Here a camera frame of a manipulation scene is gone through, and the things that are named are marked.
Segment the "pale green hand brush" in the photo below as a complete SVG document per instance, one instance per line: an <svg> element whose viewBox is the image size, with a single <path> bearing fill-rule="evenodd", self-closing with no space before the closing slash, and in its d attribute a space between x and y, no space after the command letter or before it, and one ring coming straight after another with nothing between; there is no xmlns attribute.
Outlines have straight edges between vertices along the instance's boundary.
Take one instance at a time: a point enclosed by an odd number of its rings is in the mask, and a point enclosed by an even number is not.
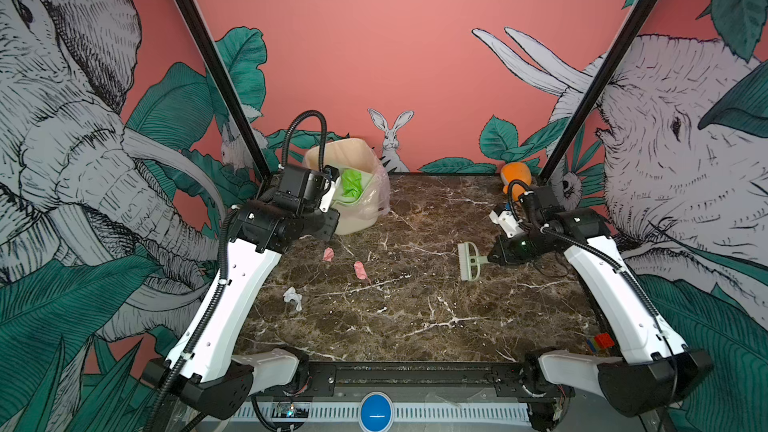
<svg viewBox="0 0 768 432"><path fill-rule="evenodd" d="M460 278L462 281L474 282L480 278L481 267L488 263L486 256L479 254L473 242L462 242L457 245Z"/></svg>

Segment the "cream plastic trash bin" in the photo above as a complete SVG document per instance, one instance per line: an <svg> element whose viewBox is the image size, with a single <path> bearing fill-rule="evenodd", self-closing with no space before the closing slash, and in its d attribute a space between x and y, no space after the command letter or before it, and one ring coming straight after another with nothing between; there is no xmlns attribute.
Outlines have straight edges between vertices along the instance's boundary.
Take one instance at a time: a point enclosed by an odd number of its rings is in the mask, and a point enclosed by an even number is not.
<svg viewBox="0 0 768 432"><path fill-rule="evenodd" d="M340 175L321 206L340 213L335 230L339 236L349 235L373 226L389 210L389 176L374 151L358 138L328 142L324 165L335 167Z"/></svg>

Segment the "left black frame post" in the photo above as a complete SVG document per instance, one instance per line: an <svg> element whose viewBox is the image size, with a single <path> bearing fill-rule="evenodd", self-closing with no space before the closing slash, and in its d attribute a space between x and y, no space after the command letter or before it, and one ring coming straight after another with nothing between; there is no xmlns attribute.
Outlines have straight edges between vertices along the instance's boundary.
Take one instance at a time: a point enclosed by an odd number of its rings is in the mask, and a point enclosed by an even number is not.
<svg viewBox="0 0 768 432"><path fill-rule="evenodd" d="M242 103L238 97L231 77L205 23L196 0L174 0L187 29L197 46L207 70L211 73L228 113L232 116L237 130L253 160L256 178L261 184L267 183L272 176L267 161L258 145L253 128L248 121Z"/></svg>

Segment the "pink paper scrap left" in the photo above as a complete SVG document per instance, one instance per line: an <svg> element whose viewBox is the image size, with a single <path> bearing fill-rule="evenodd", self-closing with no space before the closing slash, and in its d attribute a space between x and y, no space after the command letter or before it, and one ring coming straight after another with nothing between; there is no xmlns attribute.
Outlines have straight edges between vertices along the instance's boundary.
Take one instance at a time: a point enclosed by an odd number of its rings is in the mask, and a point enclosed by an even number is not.
<svg viewBox="0 0 768 432"><path fill-rule="evenodd" d="M323 260L326 262L331 262L335 256L335 252L332 248L326 248L323 253Z"/></svg>

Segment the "black front mounting rail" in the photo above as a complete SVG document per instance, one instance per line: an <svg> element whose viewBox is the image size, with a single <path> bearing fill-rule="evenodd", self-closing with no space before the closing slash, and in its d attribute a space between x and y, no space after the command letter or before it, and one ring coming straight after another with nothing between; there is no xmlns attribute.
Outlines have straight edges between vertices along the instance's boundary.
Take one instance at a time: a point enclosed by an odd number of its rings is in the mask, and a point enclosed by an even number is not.
<svg viewBox="0 0 768 432"><path fill-rule="evenodd" d="M516 362L330 362L309 361L299 366L298 377L287 385L276 385L258 396L273 398L331 398L348 389L356 392L403 388L429 391L491 390L493 398L543 401L586 395L573 379L548 384L543 374L528 363Z"/></svg>

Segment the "black frame post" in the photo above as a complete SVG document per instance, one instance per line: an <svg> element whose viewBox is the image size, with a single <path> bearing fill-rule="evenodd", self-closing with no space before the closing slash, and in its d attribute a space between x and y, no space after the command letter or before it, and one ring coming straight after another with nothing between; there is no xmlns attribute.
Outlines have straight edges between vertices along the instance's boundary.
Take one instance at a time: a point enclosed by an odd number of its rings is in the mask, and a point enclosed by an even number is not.
<svg viewBox="0 0 768 432"><path fill-rule="evenodd" d="M540 182L546 183L551 179L657 2L658 0L636 0L633 4L611 48L606 53L602 65L539 173Z"/></svg>
<svg viewBox="0 0 768 432"><path fill-rule="evenodd" d="M232 116L237 130L253 160L256 178L261 184L267 183L272 176L267 161L258 145L253 128L248 121L242 103L238 97L231 77L205 23L196 0L174 0L187 29L197 46L207 70L211 73L228 113Z"/></svg>

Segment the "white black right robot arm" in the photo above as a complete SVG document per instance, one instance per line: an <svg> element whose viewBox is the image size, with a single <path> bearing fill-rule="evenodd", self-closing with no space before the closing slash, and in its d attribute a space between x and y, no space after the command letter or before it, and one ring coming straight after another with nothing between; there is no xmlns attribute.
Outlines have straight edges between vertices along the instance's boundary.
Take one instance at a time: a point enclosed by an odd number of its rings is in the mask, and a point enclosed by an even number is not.
<svg viewBox="0 0 768 432"><path fill-rule="evenodd" d="M619 348L619 356L610 358L543 352L533 359L539 381L598 395L633 417L684 400L713 371L709 353L691 348L652 303L595 211L546 212L524 227L499 206L489 219L502 230L489 262L518 265L548 252L562 253L595 299Z"/></svg>

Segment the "right black frame post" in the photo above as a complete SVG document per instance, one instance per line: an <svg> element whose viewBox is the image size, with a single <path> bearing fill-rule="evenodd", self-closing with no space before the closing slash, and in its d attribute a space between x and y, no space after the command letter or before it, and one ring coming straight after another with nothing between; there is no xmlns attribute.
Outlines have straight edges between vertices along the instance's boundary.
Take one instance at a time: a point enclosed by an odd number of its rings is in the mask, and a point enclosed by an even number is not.
<svg viewBox="0 0 768 432"><path fill-rule="evenodd" d="M546 183L551 179L657 2L658 0L636 0L633 4L611 48L606 53L602 65L539 173L540 182Z"/></svg>

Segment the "pale green dustpan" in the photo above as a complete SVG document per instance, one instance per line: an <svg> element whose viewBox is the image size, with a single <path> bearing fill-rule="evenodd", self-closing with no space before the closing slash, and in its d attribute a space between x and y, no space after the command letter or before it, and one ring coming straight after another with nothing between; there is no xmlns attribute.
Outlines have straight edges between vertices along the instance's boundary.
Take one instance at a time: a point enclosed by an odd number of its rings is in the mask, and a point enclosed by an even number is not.
<svg viewBox="0 0 768 432"><path fill-rule="evenodd" d="M357 203L362 198L371 178L371 174L355 168L342 169L333 201L345 205Z"/></svg>

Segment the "white crumpled paper scrap left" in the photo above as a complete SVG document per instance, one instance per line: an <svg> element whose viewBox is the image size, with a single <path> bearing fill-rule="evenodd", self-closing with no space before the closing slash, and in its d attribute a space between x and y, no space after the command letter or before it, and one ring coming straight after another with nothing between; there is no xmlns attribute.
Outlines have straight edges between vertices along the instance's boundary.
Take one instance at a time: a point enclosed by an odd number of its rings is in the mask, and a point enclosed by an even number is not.
<svg viewBox="0 0 768 432"><path fill-rule="evenodd" d="M303 310L303 296L294 287L288 288L283 293L283 300L286 304L293 305L296 312Z"/></svg>

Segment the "orange carrot plush toy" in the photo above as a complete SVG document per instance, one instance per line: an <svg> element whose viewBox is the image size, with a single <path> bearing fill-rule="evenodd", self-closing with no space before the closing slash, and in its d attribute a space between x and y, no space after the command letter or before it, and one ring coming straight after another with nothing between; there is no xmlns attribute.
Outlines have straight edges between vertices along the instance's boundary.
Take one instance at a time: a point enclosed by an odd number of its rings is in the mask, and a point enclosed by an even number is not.
<svg viewBox="0 0 768 432"><path fill-rule="evenodd" d="M507 193L509 184L517 179L530 186L532 184L532 174L529 167L523 162L510 162L500 169L500 177L503 183L503 192Z"/></svg>

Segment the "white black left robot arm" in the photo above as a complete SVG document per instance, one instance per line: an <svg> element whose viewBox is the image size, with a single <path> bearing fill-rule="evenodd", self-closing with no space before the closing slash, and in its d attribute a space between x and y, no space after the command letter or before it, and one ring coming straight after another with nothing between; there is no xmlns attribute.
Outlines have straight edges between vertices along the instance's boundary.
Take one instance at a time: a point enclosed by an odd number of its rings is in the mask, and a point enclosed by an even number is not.
<svg viewBox="0 0 768 432"><path fill-rule="evenodd" d="M150 361L143 372L158 391L145 430L166 429L163 408L171 398L196 410L198 420L224 420L252 394L293 380L296 355L275 350L240 362L234 346L262 285L292 243L304 236L332 238L340 214L331 202L340 183L334 166L288 165L277 186L227 213L218 271L200 308L168 355Z"/></svg>

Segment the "green paper scrap centre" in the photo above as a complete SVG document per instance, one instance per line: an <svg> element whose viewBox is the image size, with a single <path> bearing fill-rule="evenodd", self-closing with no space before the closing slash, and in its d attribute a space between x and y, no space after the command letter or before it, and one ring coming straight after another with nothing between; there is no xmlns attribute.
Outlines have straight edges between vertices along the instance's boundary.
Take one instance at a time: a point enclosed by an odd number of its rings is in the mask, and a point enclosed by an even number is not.
<svg viewBox="0 0 768 432"><path fill-rule="evenodd" d="M340 178L339 200L344 203L356 202L364 190L363 174L357 169L348 168L343 170Z"/></svg>

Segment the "blue round button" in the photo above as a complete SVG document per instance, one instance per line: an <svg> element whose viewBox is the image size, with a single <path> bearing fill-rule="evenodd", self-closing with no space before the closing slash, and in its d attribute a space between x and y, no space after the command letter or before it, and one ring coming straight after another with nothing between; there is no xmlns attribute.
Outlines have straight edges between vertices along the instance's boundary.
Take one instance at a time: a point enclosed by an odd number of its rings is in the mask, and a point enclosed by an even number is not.
<svg viewBox="0 0 768 432"><path fill-rule="evenodd" d="M360 403L358 422L363 432L387 432L394 422L394 405L382 392L367 394Z"/></svg>

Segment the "pink paper scrap centre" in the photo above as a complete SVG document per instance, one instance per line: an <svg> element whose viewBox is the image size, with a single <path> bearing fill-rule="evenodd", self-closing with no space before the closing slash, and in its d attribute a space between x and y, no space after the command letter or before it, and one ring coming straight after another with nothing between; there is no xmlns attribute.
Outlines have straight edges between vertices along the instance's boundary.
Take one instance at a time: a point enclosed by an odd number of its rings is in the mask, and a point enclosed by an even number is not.
<svg viewBox="0 0 768 432"><path fill-rule="evenodd" d="M355 272L356 277L361 281L366 281L369 279L368 274L366 272L365 266L361 261L356 261L353 264L353 269Z"/></svg>

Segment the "pink paper scrap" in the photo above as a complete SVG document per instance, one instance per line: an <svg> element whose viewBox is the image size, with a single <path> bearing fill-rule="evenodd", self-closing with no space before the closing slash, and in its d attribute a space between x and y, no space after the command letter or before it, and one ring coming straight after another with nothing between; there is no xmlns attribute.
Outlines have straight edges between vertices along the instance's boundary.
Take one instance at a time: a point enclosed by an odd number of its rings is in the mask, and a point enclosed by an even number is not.
<svg viewBox="0 0 768 432"><path fill-rule="evenodd" d="M353 269L355 272L356 277L361 281L366 281L369 279L368 274L366 272L365 266L361 261L356 261L353 264Z"/></svg>
<svg viewBox="0 0 768 432"><path fill-rule="evenodd" d="M335 252L332 248L326 248L323 253L323 260L326 262L331 262L335 256Z"/></svg>

